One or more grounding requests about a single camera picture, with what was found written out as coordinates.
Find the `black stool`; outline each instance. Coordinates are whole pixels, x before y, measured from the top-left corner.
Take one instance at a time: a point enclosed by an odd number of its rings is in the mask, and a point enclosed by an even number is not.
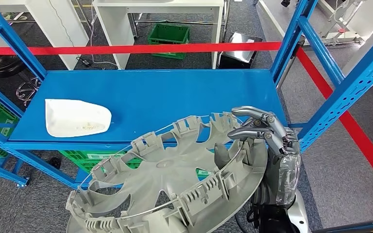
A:
[[[23,61],[16,55],[0,55],[0,79],[9,78],[14,75],[19,75],[24,81],[18,87],[16,95],[17,98],[24,101],[23,104],[26,106],[26,103],[32,100],[35,92],[38,90],[41,82],[38,78],[28,78],[24,70],[26,65]]]

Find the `blue shelf board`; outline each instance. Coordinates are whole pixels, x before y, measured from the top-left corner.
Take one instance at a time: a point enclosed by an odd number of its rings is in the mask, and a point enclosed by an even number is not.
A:
[[[111,126],[94,135],[52,137],[45,127],[45,99],[104,106],[112,113]],[[9,141],[128,144],[181,118],[242,105],[272,111],[287,124],[267,69],[49,71]]]

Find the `black cable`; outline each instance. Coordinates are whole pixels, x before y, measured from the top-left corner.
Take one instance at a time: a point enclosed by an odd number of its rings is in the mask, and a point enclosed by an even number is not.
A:
[[[241,229],[241,231],[242,231],[243,233],[248,233],[248,231],[247,231],[246,229],[244,229],[244,227],[242,226],[241,222],[239,221],[239,219],[238,219],[238,213],[236,213],[236,214],[234,215],[234,217],[235,217],[235,222],[237,222],[238,227]]]

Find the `robotic hand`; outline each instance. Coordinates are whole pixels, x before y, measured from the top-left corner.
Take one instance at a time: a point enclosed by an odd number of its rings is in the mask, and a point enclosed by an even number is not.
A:
[[[247,216],[248,221],[254,221],[260,232],[308,232],[307,223],[299,224],[306,213],[296,190],[301,157],[295,132],[284,127],[274,113],[251,106],[233,108],[231,112],[237,117],[249,117],[228,134],[231,139],[264,139],[269,147],[267,170],[252,199],[254,217]]]
[[[264,139],[269,146],[270,163],[267,170],[269,169],[271,174],[268,187],[273,191],[269,196],[276,196],[275,203],[270,204],[291,204],[295,197],[301,163],[296,134],[290,128],[284,127],[274,113],[251,106],[233,108],[231,112],[237,117],[249,118],[240,128],[231,131],[228,137],[241,141],[248,138]]]

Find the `blue shelf upright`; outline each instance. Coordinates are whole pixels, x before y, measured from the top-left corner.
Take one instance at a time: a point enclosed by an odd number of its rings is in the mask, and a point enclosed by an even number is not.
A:
[[[299,1],[271,69],[249,70],[46,71],[0,14],[1,37],[42,81],[25,113],[0,93],[0,102],[20,117],[10,137],[0,134],[0,148],[76,188],[80,182],[28,150],[119,150],[140,135],[186,116],[230,111],[240,105],[272,111],[287,125],[276,86],[304,34],[336,86],[307,123],[292,124],[302,127],[299,139],[304,151],[373,85],[373,47],[345,77],[308,22],[317,1]],[[112,124],[105,133],[52,137],[45,127],[45,99],[83,100],[104,106],[112,113]],[[0,170],[1,177],[21,181],[5,175]]]

